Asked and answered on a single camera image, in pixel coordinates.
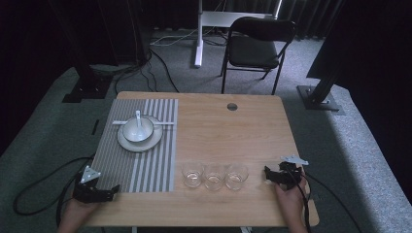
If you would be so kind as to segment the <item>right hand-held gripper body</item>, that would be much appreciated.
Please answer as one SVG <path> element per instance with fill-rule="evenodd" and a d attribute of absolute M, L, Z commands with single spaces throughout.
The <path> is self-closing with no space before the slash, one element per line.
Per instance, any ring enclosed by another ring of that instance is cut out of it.
<path fill-rule="evenodd" d="M 287 189 L 295 187 L 301 181 L 302 167 L 309 162 L 297 155 L 282 156 L 276 183 L 283 184 Z"/>

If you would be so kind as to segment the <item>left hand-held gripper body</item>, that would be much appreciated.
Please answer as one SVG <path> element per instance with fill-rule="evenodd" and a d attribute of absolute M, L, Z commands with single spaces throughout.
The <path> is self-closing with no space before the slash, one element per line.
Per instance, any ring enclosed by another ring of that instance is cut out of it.
<path fill-rule="evenodd" d="M 96 187 L 100 175 L 87 165 L 76 176 L 73 197 L 83 203 L 103 202 L 103 192 Z"/>

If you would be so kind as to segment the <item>person's left hand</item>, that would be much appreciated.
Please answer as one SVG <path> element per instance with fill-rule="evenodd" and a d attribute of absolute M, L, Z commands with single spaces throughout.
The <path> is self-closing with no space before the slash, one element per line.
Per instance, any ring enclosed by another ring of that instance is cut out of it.
<path fill-rule="evenodd" d="M 98 203 L 83 203 L 76 199 L 68 201 L 60 225 L 79 226 L 86 222 L 92 213 L 99 207 Z"/>

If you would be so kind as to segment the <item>person's right hand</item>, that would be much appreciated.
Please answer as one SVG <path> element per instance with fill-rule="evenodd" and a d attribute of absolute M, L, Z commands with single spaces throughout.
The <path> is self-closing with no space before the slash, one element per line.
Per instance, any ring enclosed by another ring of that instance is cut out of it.
<path fill-rule="evenodd" d="M 297 186 L 289 190 L 283 190 L 277 183 L 274 183 L 274 190 L 278 200 L 278 205 L 284 221 L 289 228 L 303 224 L 302 213 L 304 206 L 303 195 L 305 193 L 305 185 L 306 181 L 302 179 Z"/>

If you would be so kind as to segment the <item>grey striped placemat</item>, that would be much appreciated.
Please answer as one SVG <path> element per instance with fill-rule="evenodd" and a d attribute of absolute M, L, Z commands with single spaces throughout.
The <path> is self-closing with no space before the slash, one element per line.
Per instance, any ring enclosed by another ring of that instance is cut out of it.
<path fill-rule="evenodd" d="M 179 101 L 117 99 L 113 102 L 91 168 L 100 172 L 97 187 L 119 186 L 122 192 L 168 192 L 174 189 Z M 134 146 L 115 124 L 135 117 L 156 120 L 156 132 L 145 147 Z"/>

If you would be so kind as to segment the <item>clear drinking glass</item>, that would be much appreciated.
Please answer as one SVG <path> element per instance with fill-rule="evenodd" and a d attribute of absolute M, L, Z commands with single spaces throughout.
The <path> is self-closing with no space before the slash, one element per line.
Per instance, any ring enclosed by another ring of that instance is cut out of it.
<path fill-rule="evenodd" d="M 200 162 L 187 162 L 182 167 L 184 184 L 196 188 L 202 183 L 203 165 Z"/>
<path fill-rule="evenodd" d="M 245 164 L 231 164 L 226 170 L 225 185 L 231 190 L 240 190 L 248 177 L 249 169 Z"/>
<path fill-rule="evenodd" d="M 203 177 L 206 188 L 212 191 L 217 191 L 223 186 L 225 179 L 225 168 L 222 164 L 208 164 L 205 167 Z"/>

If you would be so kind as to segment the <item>white round plate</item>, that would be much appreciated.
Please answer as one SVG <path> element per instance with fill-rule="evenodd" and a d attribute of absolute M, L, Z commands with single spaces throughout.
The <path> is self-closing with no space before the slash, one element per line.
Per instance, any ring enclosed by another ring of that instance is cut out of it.
<path fill-rule="evenodd" d="M 123 124 L 120 126 L 120 129 L 118 130 L 118 142 L 124 149 L 130 150 L 133 152 L 143 152 L 143 151 L 153 148 L 162 138 L 163 126 L 158 125 L 158 120 L 153 116 L 142 116 L 142 117 L 149 119 L 154 124 L 153 135 L 148 140 L 140 142 L 140 143 L 133 143 L 133 142 L 127 141 L 122 135 L 122 130 L 124 126 Z"/>

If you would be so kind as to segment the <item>white bowl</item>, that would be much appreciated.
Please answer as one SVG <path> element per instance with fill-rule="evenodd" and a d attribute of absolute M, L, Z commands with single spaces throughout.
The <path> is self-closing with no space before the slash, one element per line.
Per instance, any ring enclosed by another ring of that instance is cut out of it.
<path fill-rule="evenodd" d="M 147 118 L 141 117 L 142 126 L 145 131 L 145 137 L 142 140 L 139 140 L 136 135 L 137 125 L 136 117 L 131 118 L 123 126 L 122 135 L 127 141 L 133 143 L 140 143 L 148 140 L 154 133 L 154 124 Z"/>

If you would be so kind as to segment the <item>white ceramic spoon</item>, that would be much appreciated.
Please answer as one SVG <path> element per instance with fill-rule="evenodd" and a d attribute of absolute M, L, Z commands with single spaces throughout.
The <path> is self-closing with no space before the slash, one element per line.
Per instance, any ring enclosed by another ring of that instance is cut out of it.
<path fill-rule="evenodd" d="M 145 137 L 145 131 L 142 126 L 141 112 L 137 110 L 135 112 L 135 115 L 136 115 L 136 125 L 137 125 L 136 135 L 139 140 L 142 140 Z"/>

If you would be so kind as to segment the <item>black stand with bolted base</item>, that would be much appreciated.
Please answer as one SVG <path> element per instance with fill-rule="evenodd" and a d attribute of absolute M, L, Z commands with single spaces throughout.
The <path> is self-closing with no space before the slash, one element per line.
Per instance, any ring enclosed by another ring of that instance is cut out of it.
<path fill-rule="evenodd" d="M 340 111 L 340 107 L 330 91 L 338 79 L 342 56 L 345 53 L 345 42 L 342 39 L 339 27 L 343 23 L 342 12 L 346 0 L 333 1 L 336 2 L 336 5 L 331 11 L 331 19 L 327 26 L 325 40 L 307 74 L 308 78 L 316 78 L 319 82 L 315 86 L 299 85 L 297 87 L 307 110 Z"/>

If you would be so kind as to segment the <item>black folding chair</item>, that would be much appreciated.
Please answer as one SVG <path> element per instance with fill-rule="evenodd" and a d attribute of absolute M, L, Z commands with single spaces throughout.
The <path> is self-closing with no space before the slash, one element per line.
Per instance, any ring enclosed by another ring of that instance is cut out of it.
<path fill-rule="evenodd" d="M 228 70 L 263 72 L 262 79 L 277 70 L 274 95 L 283 68 L 286 49 L 296 35 L 296 24 L 274 18 L 240 17 L 229 27 L 221 69 L 224 93 Z"/>

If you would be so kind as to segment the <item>black stand with base plate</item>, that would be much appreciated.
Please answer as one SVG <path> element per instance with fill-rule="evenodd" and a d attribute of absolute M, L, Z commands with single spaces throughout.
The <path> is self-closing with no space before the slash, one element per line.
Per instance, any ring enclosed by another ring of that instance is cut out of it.
<path fill-rule="evenodd" d="M 62 102 L 81 103 L 84 99 L 104 99 L 113 77 L 99 76 L 93 72 L 69 17 L 60 4 L 60 0 L 48 0 L 48 3 L 68 41 L 68 54 L 79 76 L 73 89 L 63 97 Z"/>

